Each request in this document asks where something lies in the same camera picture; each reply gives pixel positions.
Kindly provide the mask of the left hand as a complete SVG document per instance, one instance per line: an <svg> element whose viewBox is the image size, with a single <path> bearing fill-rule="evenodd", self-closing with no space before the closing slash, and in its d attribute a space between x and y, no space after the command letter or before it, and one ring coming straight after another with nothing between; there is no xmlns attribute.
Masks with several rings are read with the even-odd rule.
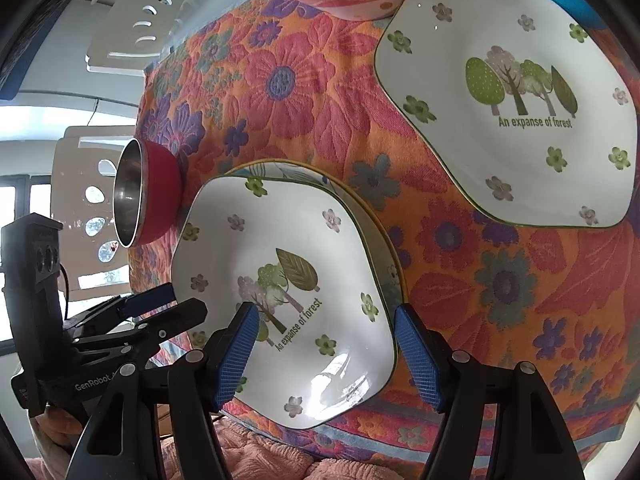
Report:
<svg viewBox="0 0 640 480"><path fill-rule="evenodd" d="M72 445L84 431L84 425L66 411L47 406L44 412L30 420L57 445Z"/></svg>

